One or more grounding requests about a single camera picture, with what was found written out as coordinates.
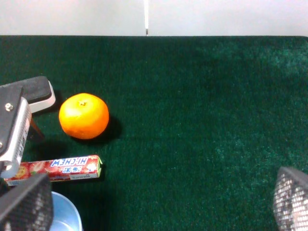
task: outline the mesh gripper pad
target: mesh gripper pad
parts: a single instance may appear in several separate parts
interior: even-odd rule
[[[279,169],[273,211],[280,231],[308,231],[308,175],[290,167]]]
[[[36,174],[0,198],[0,231],[48,231],[53,220],[51,183]]]

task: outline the hi-chew wrapper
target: hi-chew wrapper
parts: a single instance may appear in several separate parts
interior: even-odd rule
[[[47,173],[50,181],[67,181],[98,178],[102,161],[98,155],[72,157],[47,161],[22,162],[18,173],[4,179],[9,186],[15,186],[36,173]]]

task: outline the white wall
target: white wall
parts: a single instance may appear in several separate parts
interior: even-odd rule
[[[151,36],[308,36],[308,0],[150,0]]]
[[[308,0],[0,0],[0,35],[308,36]]]
[[[1,35],[145,36],[143,0],[0,0]]]

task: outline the mandarin orange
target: mandarin orange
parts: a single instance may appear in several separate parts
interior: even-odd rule
[[[67,135],[88,140],[99,136],[106,129],[109,111],[106,103],[99,97],[80,93],[61,105],[59,121]]]

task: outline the screw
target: screw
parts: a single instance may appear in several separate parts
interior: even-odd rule
[[[5,105],[5,110],[7,110],[8,112],[10,112],[11,110],[13,110],[13,105],[11,105],[10,103],[7,103],[6,105]]]

